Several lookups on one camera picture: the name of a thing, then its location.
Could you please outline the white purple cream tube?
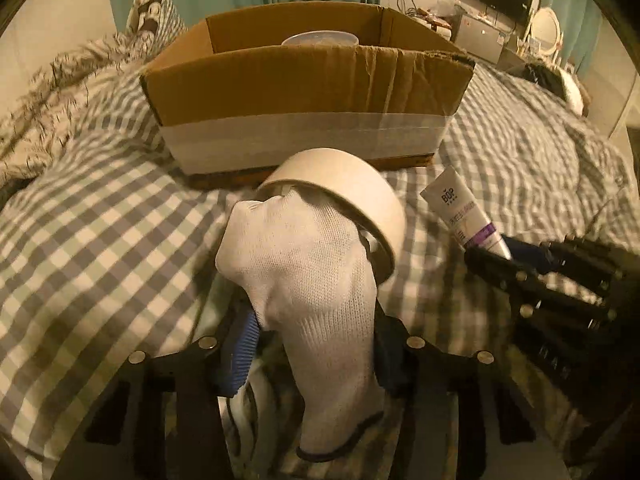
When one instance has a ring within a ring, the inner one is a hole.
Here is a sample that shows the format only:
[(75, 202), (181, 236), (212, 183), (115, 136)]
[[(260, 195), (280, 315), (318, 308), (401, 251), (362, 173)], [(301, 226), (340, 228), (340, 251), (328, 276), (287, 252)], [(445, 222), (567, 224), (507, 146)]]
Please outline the white purple cream tube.
[(464, 250), (477, 247), (506, 260), (512, 259), (495, 223), (454, 168), (447, 167), (421, 195)]

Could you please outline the white sock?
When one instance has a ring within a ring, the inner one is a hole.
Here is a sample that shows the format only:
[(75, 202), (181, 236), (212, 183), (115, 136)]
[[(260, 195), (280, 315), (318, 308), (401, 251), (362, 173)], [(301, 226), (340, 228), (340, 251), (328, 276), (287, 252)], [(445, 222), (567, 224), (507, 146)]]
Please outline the white sock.
[(342, 454), (385, 396), (373, 363), (378, 288), (356, 224), (314, 190), (243, 200), (216, 268), (247, 293), (259, 326), (282, 339), (305, 402), (300, 455)]

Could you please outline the beige tape roll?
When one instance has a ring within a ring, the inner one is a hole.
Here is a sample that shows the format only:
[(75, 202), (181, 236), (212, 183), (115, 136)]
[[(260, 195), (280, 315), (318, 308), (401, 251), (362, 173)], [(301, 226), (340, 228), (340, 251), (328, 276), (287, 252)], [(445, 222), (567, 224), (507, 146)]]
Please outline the beige tape roll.
[(325, 192), (343, 214), (371, 234), (378, 246), (370, 252), (375, 281), (395, 272), (406, 235), (406, 214), (395, 191), (370, 164), (334, 148), (312, 148), (289, 157), (257, 188), (266, 198), (288, 186)]

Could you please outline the clear round plastic container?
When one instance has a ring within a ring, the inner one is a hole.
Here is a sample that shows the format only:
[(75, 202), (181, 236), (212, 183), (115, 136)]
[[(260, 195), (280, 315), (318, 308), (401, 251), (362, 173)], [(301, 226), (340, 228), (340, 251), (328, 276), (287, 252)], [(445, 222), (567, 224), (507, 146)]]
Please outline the clear round plastic container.
[(342, 30), (311, 30), (289, 36), (281, 44), (289, 47), (356, 47), (359, 44), (359, 38), (351, 32), (343, 32)]

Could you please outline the black bag on chair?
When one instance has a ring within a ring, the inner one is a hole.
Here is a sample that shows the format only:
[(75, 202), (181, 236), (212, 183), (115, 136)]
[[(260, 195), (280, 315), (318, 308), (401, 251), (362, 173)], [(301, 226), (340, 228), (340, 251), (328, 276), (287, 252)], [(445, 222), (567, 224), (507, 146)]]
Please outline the black bag on chair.
[(591, 98), (575, 75), (558, 66), (542, 63), (526, 63), (518, 70), (518, 74), (560, 98), (575, 115), (588, 116)]

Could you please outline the grey mini fridge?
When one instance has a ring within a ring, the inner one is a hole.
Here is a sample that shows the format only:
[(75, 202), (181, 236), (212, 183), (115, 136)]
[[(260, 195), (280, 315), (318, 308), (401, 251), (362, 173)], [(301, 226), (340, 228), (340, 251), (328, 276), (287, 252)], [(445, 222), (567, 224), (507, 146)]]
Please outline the grey mini fridge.
[(470, 14), (459, 14), (452, 26), (454, 44), (476, 58), (497, 64), (504, 45), (504, 35), (498, 28)]

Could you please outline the white oval mirror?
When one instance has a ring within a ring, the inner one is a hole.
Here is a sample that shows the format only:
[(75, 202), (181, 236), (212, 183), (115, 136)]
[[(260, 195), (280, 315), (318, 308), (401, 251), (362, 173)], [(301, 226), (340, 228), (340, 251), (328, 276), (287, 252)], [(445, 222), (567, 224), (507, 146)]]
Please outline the white oval mirror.
[(540, 8), (528, 28), (529, 43), (537, 47), (540, 55), (554, 55), (561, 47), (562, 29), (555, 12), (548, 6)]

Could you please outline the green curtain at right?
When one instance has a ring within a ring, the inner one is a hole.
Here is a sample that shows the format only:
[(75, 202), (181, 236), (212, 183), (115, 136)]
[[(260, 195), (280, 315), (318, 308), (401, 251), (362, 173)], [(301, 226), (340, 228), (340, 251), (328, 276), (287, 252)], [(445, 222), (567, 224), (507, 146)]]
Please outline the green curtain at right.
[(556, 15), (563, 33), (561, 64), (570, 64), (578, 76), (585, 76), (597, 45), (602, 13), (593, 0), (540, 0)]

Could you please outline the floral white blanket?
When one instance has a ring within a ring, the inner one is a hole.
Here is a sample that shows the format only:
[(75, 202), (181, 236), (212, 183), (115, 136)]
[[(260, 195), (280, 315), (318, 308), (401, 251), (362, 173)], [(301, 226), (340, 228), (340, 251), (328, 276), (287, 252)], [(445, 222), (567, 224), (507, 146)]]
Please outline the floral white blanket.
[(63, 52), (32, 75), (28, 91), (1, 117), (1, 184), (42, 174), (75, 133), (90, 102), (141, 66), (155, 35), (118, 32)]

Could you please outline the cardboard box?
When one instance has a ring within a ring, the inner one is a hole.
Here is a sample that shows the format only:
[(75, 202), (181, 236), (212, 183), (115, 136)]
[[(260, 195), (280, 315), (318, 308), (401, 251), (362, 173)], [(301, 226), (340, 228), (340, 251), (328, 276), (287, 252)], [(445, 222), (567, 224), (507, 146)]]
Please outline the cardboard box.
[[(282, 46), (342, 30), (356, 47)], [(336, 148), (380, 171), (436, 154), (474, 74), (472, 58), (395, 10), (290, 2), (212, 15), (143, 70), (160, 134), (199, 190), (255, 186), (290, 156)]]

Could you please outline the checked pillow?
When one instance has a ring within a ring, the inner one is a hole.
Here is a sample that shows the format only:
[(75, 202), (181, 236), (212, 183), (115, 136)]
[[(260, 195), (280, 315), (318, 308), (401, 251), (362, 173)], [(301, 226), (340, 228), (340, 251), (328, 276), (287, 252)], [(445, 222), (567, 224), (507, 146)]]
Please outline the checked pillow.
[(134, 0), (125, 32), (134, 54), (152, 60), (186, 31), (172, 0)]

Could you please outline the brown white plush toy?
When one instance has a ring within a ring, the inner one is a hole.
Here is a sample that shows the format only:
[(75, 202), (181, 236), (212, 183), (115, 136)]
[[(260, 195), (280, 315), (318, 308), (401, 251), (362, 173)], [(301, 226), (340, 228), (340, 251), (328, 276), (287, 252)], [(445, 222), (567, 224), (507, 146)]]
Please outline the brown white plush toy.
[(163, 0), (146, 0), (137, 7), (138, 31), (155, 34), (160, 24)]

